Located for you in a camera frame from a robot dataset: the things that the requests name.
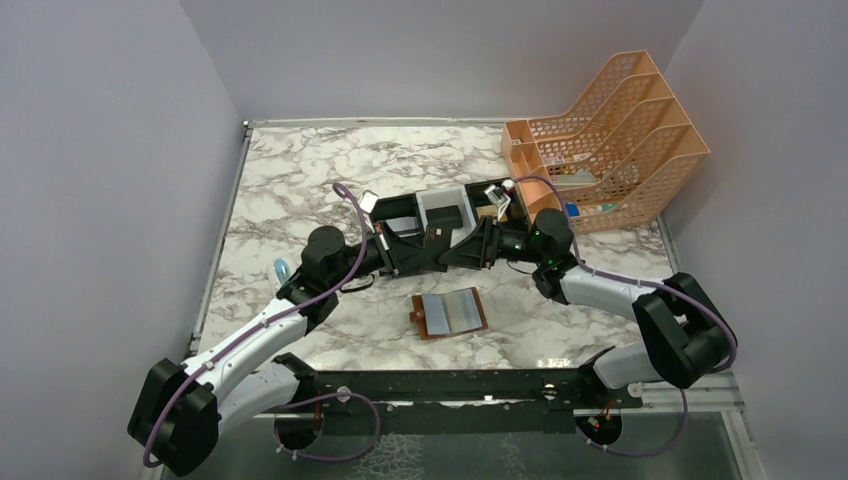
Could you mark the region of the brown leather card holder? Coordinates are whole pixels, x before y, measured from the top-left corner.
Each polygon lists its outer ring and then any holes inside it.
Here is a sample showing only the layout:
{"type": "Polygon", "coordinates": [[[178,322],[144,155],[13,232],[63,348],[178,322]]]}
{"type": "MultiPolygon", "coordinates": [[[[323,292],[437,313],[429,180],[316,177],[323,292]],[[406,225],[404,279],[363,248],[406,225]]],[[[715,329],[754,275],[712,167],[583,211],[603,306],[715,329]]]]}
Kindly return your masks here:
{"type": "Polygon", "coordinates": [[[449,338],[488,328],[476,287],[444,294],[414,295],[411,302],[409,320],[422,340],[449,338]]]}

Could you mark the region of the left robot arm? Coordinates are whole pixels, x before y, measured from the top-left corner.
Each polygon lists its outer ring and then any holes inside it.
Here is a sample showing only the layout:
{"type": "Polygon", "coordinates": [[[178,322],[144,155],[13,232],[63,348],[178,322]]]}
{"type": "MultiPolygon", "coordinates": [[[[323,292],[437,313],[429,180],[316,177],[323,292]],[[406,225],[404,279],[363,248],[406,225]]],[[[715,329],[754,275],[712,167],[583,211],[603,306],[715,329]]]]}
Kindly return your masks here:
{"type": "Polygon", "coordinates": [[[374,272],[427,271],[454,243],[451,230],[435,223],[406,235],[380,221],[366,225],[353,246],[334,226],[315,229],[300,267],[253,319],[181,363],[162,359],[150,368],[128,424],[144,448],[143,464],[180,476],[198,468],[227,426],[293,398],[295,374],[263,364],[326,320],[340,288],[374,272]]]}

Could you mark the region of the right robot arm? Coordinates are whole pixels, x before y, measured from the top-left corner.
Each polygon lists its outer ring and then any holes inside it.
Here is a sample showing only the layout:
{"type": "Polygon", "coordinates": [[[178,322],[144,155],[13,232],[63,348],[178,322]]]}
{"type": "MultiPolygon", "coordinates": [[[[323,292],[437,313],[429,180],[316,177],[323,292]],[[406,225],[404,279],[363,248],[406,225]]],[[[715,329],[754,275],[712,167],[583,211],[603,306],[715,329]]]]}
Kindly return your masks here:
{"type": "Polygon", "coordinates": [[[532,278],[544,298],[637,324],[639,342],[602,352],[582,365],[596,389],[658,381],[687,389],[703,375],[728,368],[735,358],[734,334],[692,276],[640,280],[591,269],[578,259],[569,220],[557,209],[537,214],[527,231],[486,218],[439,260],[476,270],[498,260],[533,263],[532,278]]]}

